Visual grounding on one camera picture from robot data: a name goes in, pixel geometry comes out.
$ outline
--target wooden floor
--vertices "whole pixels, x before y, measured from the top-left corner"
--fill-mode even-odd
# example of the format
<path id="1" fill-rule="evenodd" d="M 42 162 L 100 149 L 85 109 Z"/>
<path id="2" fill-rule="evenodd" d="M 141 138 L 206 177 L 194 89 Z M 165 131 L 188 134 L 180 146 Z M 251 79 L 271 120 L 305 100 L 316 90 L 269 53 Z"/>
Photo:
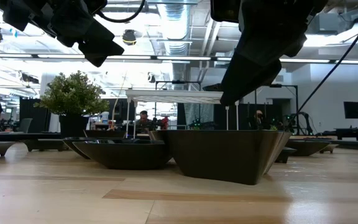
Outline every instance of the wooden floor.
<path id="1" fill-rule="evenodd" d="M 358 224 L 358 151 L 291 157 L 247 186 L 184 177 L 174 164 L 108 170 L 16 144 L 0 158 L 0 223 Z"/>

